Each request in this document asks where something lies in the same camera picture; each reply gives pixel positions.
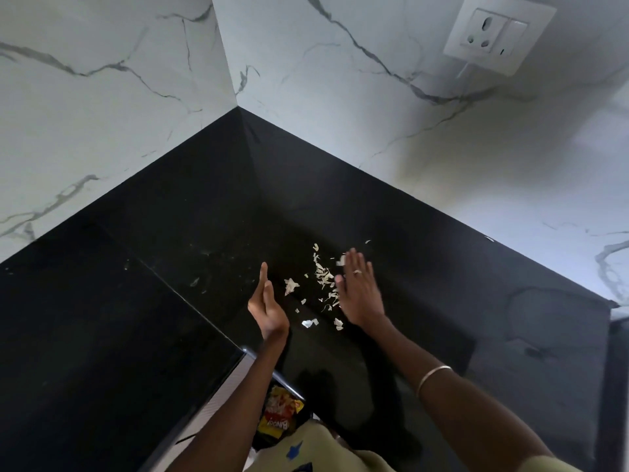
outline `switch plate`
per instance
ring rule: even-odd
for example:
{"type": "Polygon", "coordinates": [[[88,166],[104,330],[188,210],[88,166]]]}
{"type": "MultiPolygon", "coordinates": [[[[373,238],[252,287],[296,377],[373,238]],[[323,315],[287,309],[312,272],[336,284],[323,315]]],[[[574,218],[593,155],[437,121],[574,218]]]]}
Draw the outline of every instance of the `switch plate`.
{"type": "MultiPolygon", "coordinates": [[[[528,0],[464,0],[444,47],[444,54],[513,76],[556,11],[554,7],[528,0]],[[496,35],[493,40],[489,37],[483,38],[483,41],[489,41],[484,47],[470,47],[470,43],[466,46],[462,41],[470,36],[468,31],[476,32],[478,20],[483,16],[483,12],[495,17],[492,24],[498,20],[497,26],[500,30],[497,34],[492,31],[492,34],[496,35]]],[[[474,38],[471,45],[475,45],[476,40],[474,38]]]]}

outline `bracelet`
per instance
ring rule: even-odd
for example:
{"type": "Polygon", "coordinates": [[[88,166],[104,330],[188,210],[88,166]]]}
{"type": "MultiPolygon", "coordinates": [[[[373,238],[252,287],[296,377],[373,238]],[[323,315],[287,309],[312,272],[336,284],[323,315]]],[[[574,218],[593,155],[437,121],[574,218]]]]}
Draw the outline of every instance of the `bracelet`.
{"type": "Polygon", "coordinates": [[[415,397],[419,397],[419,396],[420,396],[420,390],[421,390],[421,387],[424,385],[424,383],[426,382],[426,380],[427,380],[430,376],[432,376],[433,374],[435,374],[437,371],[439,371],[440,369],[449,369],[449,370],[451,370],[451,371],[452,371],[452,368],[451,368],[450,366],[445,366],[445,365],[443,365],[443,366],[437,366],[435,369],[431,369],[428,373],[426,373],[426,374],[424,375],[424,377],[423,377],[423,378],[421,378],[420,385],[419,385],[419,386],[417,386],[417,392],[415,393],[415,397]]]}

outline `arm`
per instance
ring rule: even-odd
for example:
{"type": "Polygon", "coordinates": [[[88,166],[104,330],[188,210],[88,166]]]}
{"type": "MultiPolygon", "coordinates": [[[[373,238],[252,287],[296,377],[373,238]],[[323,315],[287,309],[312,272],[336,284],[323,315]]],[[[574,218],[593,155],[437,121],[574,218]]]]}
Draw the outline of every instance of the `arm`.
{"type": "Polygon", "coordinates": [[[288,318],[274,300],[273,285],[267,280],[266,263],[262,264],[260,281],[248,308],[262,331],[262,349],[232,396],[174,460],[167,472],[241,472],[245,466],[264,398],[277,360],[286,345],[289,329],[288,318]]]}
{"type": "MultiPolygon", "coordinates": [[[[378,343],[417,390],[425,374],[443,363],[406,338],[384,315],[373,266],[354,249],[345,256],[345,277],[336,277],[344,314],[378,343]]],[[[420,400],[472,472],[515,472],[530,457],[552,457],[514,413],[451,370],[430,376],[420,400]]]]}

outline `blue star print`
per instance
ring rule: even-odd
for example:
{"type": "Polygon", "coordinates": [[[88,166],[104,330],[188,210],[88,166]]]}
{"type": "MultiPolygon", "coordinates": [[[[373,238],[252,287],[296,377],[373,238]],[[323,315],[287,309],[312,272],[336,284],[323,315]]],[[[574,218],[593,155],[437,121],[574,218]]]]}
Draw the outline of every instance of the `blue star print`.
{"type": "Polygon", "coordinates": [[[295,457],[297,457],[299,455],[299,448],[301,447],[301,444],[303,444],[304,441],[301,441],[299,444],[297,445],[291,445],[290,450],[288,451],[286,457],[288,460],[293,460],[295,459],[295,457]]]}

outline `marble tile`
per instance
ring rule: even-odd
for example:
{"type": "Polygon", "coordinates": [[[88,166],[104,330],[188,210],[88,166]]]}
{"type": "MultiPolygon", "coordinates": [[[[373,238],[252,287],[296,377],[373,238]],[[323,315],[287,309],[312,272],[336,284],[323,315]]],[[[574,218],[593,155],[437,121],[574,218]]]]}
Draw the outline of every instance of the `marble tile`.
{"type": "Polygon", "coordinates": [[[212,0],[0,0],[0,261],[236,106],[212,0]]]}
{"type": "Polygon", "coordinates": [[[539,0],[512,78],[442,54],[462,1],[215,5],[241,107],[629,306],[629,0],[539,0]]]}

